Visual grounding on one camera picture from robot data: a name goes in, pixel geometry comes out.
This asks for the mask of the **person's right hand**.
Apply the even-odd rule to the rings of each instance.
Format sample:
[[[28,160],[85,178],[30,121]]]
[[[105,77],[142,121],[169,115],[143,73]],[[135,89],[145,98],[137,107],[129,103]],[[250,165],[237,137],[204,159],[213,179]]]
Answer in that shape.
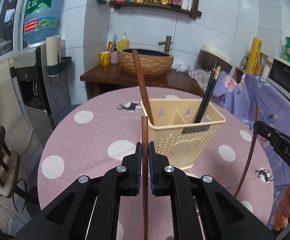
[[[284,197],[279,204],[278,210],[274,217],[274,229],[279,231],[288,225],[290,218],[290,184],[284,193]]]

